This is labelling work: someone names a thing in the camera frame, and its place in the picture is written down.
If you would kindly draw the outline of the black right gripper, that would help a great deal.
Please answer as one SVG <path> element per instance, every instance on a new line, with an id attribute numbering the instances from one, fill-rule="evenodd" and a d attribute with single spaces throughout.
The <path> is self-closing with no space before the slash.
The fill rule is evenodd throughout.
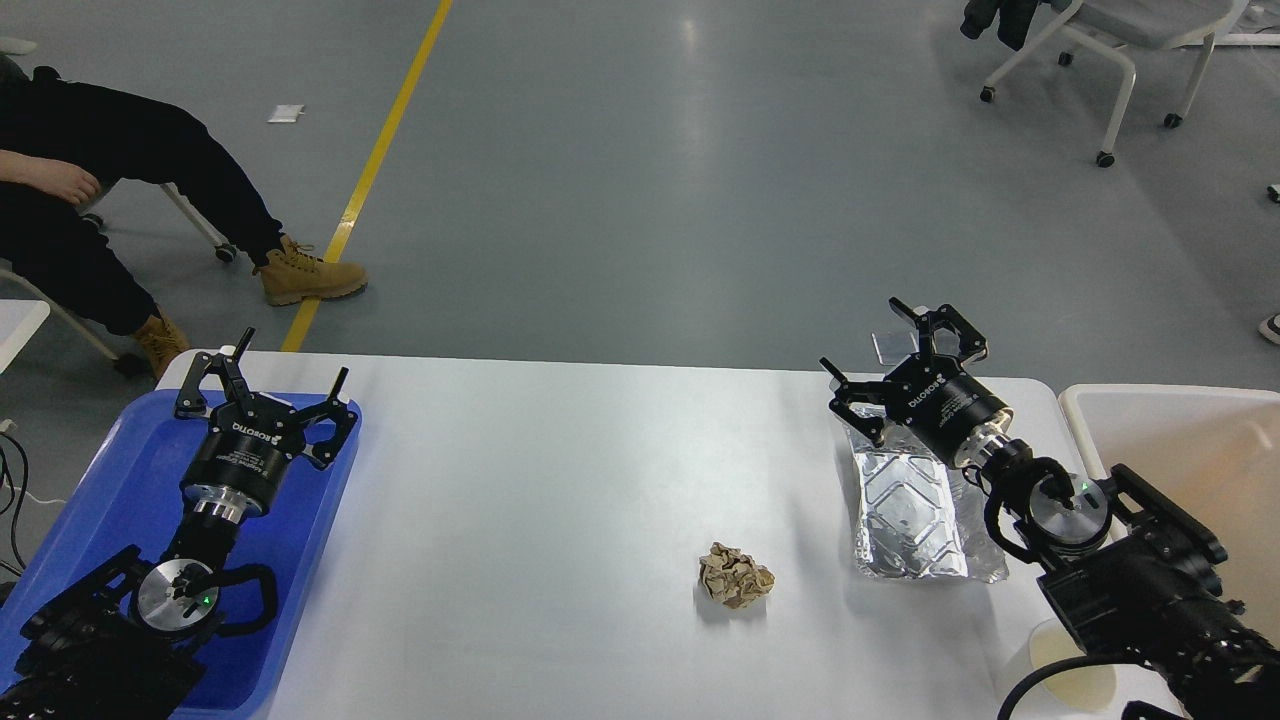
<path id="1" fill-rule="evenodd" d="M 913 327 L 916 351 L 881 380 L 850 380 L 822 357 L 835 386 L 828 410 L 874 447 L 884 446 L 887 421 L 863 416 L 855 404 L 884 407 L 892 421 L 906 427 L 937 459 L 955 469 L 983 468 L 1010 442 L 1012 410 L 963 365 L 989 356 L 987 338 L 954 306 L 913 309 L 899 297 L 890 307 Z M 938 352 L 936 334 L 954 334 L 954 351 Z"/>

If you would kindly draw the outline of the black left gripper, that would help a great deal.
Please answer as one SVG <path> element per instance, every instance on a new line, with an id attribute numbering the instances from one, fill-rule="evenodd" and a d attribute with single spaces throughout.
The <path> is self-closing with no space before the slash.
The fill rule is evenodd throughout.
<path id="1" fill-rule="evenodd" d="M 187 512 L 215 518 L 262 518 L 284 486 L 291 466 L 306 461 L 326 471 L 337 460 L 358 414 L 343 400 L 349 369 L 335 375 L 328 396 L 306 407 L 256 393 L 241 372 L 255 328 L 246 328 L 230 351 L 200 351 L 175 397 L 175 418 L 209 418 L 207 434 L 180 480 Z M 225 404 L 212 407 L 202 382 L 216 377 Z"/>

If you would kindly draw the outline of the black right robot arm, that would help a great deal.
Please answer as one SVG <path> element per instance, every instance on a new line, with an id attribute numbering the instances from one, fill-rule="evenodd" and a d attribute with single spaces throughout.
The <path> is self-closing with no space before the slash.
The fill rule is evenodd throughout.
<path id="1" fill-rule="evenodd" d="M 851 380 L 827 357 L 829 410 L 883 447 L 891 427 L 984 489 L 991 539 L 1043 569 L 1039 589 L 1080 653 L 1025 675 L 1005 697 L 1009 719 L 1036 685 L 1083 667 L 1157 673 L 1192 719 L 1275 719 L 1277 650 L 1242 624 L 1215 568 L 1228 551 L 1207 527 L 1130 468 L 1074 479 L 1009 433 L 1012 410 L 965 368 L 986 337 L 951 305 L 890 306 L 916 350 L 878 380 Z"/>

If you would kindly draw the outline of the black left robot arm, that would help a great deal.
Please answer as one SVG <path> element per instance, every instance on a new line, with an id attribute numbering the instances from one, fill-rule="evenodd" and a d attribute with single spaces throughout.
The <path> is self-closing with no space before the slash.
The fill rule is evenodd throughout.
<path id="1" fill-rule="evenodd" d="M 273 396 L 200 351 L 118 418 L 3 605 L 5 719 L 256 719 L 358 446 L 339 372 Z"/>

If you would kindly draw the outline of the person's bare hand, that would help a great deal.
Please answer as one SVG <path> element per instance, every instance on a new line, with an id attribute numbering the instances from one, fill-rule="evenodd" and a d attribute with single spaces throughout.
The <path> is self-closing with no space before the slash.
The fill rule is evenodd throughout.
<path id="1" fill-rule="evenodd" d="M 1 182 L 23 184 L 73 206 L 96 200 L 102 186 L 88 170 L 68 161 L 1 150 Z"/>

